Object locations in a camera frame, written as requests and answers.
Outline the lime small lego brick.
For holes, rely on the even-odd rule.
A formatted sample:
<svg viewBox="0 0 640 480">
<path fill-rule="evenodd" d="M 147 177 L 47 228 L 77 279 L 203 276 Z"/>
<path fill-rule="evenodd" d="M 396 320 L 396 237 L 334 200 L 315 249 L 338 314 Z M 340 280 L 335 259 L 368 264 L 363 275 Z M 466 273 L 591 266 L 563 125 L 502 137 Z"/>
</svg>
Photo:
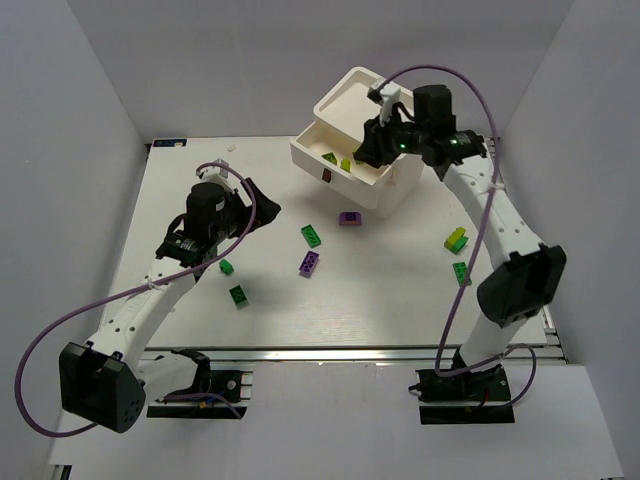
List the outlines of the lime small lego brick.
<svg viewBox="0 0 640 480">
<path fill-rule="evenodd" d="M 351 161 L 347 158 L 342 159 L 340 163 L 340 168 L 346 172 L 351 171 Z"/>
</svg>

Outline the lime sloped lego brick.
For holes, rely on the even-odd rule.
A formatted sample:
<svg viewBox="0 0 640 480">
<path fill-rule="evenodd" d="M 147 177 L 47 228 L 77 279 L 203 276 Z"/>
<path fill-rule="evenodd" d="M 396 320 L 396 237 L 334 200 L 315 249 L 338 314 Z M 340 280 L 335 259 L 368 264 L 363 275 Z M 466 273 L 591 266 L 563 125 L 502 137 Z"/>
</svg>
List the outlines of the lime sloped lego brick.
<svg viewBox="0 0 640 480">
<path fill-rule="evenodd" d="M 336 156 L 334 155 L 333 152 L 328 152 L 328 153 L 323 154 L 322 158 L 327 160 L 328 162 L 334 164 L 334 165 L 338 164 L 337 158 L 336 158 Z"/>
</svg>

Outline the small green lego brick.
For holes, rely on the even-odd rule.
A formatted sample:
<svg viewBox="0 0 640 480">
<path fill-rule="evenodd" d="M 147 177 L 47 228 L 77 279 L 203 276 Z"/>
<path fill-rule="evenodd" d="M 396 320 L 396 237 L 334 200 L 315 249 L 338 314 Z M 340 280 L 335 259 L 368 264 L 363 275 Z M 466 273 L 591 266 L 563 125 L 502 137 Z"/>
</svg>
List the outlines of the small green lego brick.
<svg viewBox="0 0 640 480">
<path fill-rule="evenodd" d="M 230 276 L 234 273 L 233 265 L 226 259 L 221 259 L 219 261 L 218 268 L 226 276 Z"/>
</svg>

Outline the lime lego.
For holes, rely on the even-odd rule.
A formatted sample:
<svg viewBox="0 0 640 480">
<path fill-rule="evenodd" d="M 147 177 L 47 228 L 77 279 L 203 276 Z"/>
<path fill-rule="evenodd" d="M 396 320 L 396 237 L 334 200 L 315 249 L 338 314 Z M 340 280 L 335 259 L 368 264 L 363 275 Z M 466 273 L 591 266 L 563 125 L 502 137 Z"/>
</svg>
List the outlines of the lime lego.
<svg viewBox="0 0 640 480">
<path fill-rule="evenodd" d="M 444 246 L 447 249 L 451 249 L 454 244 L 462 238 L 466 233 L 466 229 L 464 227 L 457 227 L 444 241 Z"/>
</svg>

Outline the green sloped lego brick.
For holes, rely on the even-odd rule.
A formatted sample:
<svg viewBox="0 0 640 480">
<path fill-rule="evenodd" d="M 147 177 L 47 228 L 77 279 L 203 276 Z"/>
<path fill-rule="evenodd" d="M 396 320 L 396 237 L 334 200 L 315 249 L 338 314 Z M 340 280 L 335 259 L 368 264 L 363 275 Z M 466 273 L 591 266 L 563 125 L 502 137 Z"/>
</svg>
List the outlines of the green sloped lego brick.
<svg viewBox="0 0 640 480">
<path fill-rule="evenodd" d="M 454 254 L 458 254 L 468 243 L 469 238 L 466 235 L 461 235 L 457 240 L 451 243 L 450 251 Z"/>
</svg>

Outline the green 2x3 lego brick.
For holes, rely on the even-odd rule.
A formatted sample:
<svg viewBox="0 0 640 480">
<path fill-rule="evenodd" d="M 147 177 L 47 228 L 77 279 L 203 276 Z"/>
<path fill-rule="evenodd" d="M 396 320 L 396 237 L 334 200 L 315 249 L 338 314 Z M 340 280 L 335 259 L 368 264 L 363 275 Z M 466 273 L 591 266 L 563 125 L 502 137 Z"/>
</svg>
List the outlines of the green 2x3 lego brick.
<svg viewBox="0 0 640 480">
<path fill-rule="evenodd" d="M 464 261 L 453 263 L 452 268 L 460 287 L 470 286 L 472 284 L 471 278 L 467 275 L 467 264 Z"/>
</svg>

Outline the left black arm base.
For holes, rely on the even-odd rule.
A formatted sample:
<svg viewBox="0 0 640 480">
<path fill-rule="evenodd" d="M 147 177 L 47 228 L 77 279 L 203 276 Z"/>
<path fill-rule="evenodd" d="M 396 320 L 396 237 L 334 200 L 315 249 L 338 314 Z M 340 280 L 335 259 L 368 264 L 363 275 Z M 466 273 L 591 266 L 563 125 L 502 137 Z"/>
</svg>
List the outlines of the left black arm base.
<svg viewBox="0 0 640 480">
<path fill-rule="evenodd" d="M 213 368 L 207 355 L 188 348 L 141 360 L 134 375 L 149 418 L 241 419 L 253 383 L 251 371 Z"/>
</svg>

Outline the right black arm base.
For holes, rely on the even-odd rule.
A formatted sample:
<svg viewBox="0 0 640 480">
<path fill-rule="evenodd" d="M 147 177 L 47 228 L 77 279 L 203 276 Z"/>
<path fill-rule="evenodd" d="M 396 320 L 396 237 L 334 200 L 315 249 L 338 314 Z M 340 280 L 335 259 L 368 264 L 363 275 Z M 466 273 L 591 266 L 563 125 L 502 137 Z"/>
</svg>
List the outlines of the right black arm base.
<svg viewBox="0 0 640 480">
<path fill-rule="evenodd" d="M 422 425 L 513 424 L 511 390 L 502 366 L 479 373 L 440 377 L 418 370 L 408 392 L 418 398 Z"/>
</svg>

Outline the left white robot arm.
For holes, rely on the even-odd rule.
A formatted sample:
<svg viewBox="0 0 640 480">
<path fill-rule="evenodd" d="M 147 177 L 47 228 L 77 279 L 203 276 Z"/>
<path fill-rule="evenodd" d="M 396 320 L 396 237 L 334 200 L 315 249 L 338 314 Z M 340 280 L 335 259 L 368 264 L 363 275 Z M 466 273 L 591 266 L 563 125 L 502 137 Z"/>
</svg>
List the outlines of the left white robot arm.
<svg viewBox="0 0 640 480">
<path fill-rule="evenodd" d="M 248 180 L 246 205 L 237 190 L 215 181 L 195 184 L 186 210 L 169 224 L 140 293 L 84 344 L 59 356 L 65 411 L 117 433 L 129 430 L 146 405 L 173 395 L 203 397 L 211 390 L 210 362 L 193 349 L 170 351 L 142 364 L 159 326 L 217 255 L 218 246 L 275 220 L 281 207 Z"/>
</svg>

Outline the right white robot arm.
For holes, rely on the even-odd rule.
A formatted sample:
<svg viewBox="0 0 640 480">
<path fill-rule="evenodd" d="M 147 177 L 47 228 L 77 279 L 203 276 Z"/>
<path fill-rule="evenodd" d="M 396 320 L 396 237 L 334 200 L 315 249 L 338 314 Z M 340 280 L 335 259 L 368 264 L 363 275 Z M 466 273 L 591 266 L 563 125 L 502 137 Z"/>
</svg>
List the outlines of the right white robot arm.
<svg viewBox="0 0 640 480">
<path fill-rule="evenodd" d="M 354 154 L 372 167 L 392 164 L 403 154 L 418 155 L 452 192 L 486 247 L 491 274 L 476 287 L 480 315 L 443 376 L 483 372 L 500 363 L 518 330 L 553 299 L 567 257 L 548 246 L 521 218 L 498 176 L 498 153 L 488 151 L 472 130 L 460 130 L 452 95 L 444 85 L 413 90 L 413 111 L 399 100 L 400 88 L 380 81 L 368 97 L 380 107 L 364 124 L 364 140 Z"/>
</svg>

